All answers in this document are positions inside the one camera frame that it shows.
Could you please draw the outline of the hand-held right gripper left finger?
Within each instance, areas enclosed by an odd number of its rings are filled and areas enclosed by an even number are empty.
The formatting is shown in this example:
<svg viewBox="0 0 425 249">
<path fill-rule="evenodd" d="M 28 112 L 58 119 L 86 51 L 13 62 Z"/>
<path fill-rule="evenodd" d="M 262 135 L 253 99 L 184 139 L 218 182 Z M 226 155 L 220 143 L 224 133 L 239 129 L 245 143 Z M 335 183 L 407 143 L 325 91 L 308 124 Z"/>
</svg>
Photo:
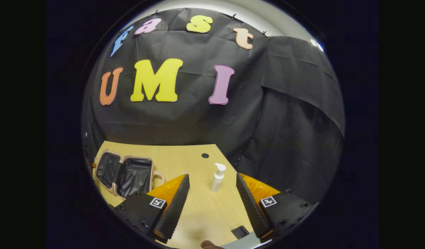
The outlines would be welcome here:
<svg viewBox="0 0 425 249">
<path fill-rule="evenodd" d="M 189 174 L 182 174 L 148 193 L 131 194 L 114 207 L 114 214 L 138 235 L 167 243 L 178 225 L 189 189 Z"/>
</svg>

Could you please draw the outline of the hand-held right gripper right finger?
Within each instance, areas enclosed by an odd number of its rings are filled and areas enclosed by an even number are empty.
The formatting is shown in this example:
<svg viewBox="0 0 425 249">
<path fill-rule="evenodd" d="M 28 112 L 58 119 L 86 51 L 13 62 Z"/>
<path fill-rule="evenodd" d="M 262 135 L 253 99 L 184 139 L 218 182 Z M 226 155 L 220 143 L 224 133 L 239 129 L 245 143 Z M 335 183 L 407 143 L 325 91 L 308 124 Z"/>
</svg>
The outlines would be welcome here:
<svg viewBox="0 0 425 249">
<path fill-rule="evenodd" d="M 236 174 L 236 188 L 260 242 L 292 233 L 318 206 L 318 202 L 308 202 L 292 189 L 278 191 L 242 173 Z"/>
</svg>

